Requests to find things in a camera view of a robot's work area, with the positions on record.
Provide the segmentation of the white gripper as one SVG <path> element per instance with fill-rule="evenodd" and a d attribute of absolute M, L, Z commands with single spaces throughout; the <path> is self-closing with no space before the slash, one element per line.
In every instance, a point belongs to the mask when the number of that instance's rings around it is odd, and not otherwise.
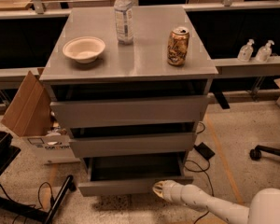
<path fill-rule="evenodd" d="M 153 192 L 160 198 L 167 202 L 173 202 L 175 200 L 174 186 L 176 182 L 173 180 L 164 180 L 155 183 L 152 187 Z"/>

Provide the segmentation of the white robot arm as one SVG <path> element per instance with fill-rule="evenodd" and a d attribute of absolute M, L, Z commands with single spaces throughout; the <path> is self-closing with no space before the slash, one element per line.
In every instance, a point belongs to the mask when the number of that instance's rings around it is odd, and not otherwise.
<path fill-rule="evenodd" d="M 195 185 L 182 185 L 174 180 L 159 181 L 152 189 L 167 202 L 205 209 L 228 224 L 280 224 L 280 189 L 259 191 L 249 207 L 216 198 Z"/>

